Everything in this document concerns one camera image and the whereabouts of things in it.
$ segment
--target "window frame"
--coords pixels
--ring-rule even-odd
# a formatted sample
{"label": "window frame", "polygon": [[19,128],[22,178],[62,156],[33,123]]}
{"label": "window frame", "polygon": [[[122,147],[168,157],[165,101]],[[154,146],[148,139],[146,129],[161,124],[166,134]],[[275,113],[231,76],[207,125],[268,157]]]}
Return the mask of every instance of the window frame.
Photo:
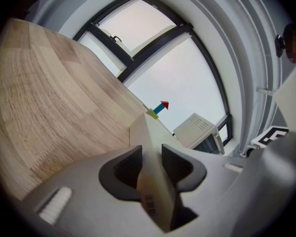
{"label": "window frame", "polygon": [[226,116],[218,124],[218,130],[222,129],[224,125],[227,126],[228,138],[223,142],[223,145],[225,146],[232,139],[232,115],[230,114],[226,92],[220,74],[210,53],[206,49],[201,39],[193,31],[193,26],[190,23],[187,23],[180,15],[178,15],[170,7],[159,0],[143,0],[154,8],[158,9],[169,19],[171,19],[176,24],[176,27],[168,30],[167,32],[154,39],[152,42],[142,48],[137,54],[135,54],[134,57],[128,55],[117,43],[115,43],[115,40],[112,37],[106,35],[100,28],[98,28],[98,23],[102,19],[104,19],[110,13],[129,1],[131,0],[115,0],[105,6],[82,26],[73,40],[79,41],[79,39],[86,31],[89,31],[92,35],[94,35],[118,59],[120,59],[122,63],[125,64],[126,69],[117,77],[117,79],[119,79],[121,82],[125,82],[147,59],[149,59],[159,49],[164,47],[166,44],[168,44],[181,34],[189,33],[192,40],[195,42],[195,44],[203,54],[206,62],[208,63],[222,96]]}

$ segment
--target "window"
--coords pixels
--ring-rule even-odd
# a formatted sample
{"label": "window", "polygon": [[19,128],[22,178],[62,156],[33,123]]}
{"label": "window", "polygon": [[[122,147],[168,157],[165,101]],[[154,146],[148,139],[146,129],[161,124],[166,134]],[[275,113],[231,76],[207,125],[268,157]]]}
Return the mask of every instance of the window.
{"label": "window", "polygon": [[232,138],[222,80],[206,47],[176,12],[159,0],[116,0],[74,37],[146,106],[170,103],[160,121],[171,131],[196,112]]}

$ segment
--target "red arrow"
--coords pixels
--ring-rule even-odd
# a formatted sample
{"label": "red arrow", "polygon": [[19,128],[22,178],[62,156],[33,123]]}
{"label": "red arrow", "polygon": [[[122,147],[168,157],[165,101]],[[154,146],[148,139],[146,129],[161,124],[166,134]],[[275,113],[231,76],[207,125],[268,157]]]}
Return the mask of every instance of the red arrow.
{"label": "red arrow", "polygon": [[167,101],[160,101],[160,102],[164,105],[165,108],[167,108],[167,110],[169,109],[169,102]]}

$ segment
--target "wood grain surface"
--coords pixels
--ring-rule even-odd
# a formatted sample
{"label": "wood grain surface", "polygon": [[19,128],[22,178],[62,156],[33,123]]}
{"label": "wood grain surface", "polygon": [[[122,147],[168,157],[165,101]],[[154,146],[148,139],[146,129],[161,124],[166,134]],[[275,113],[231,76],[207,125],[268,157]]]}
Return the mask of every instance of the wood grain surface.
{"label": "wood grain surface", "polygon": [[87,47],[9,22],[0,43],[0,178],[10,194],[23,198],[73,161],[129,147],[129,126],[146,111]]}

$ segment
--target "barcode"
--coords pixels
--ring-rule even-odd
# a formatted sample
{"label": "barcode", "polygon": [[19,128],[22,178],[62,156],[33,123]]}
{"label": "barcode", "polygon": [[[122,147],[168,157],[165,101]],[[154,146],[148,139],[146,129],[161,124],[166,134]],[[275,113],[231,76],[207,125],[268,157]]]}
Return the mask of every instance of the barcode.
{"label": "barcode", "polygon": [[152,194],[145,195],[146,206],[147,206],[147,213],[149,216],[156,216],[157,211],[155,208],[155,201]]}

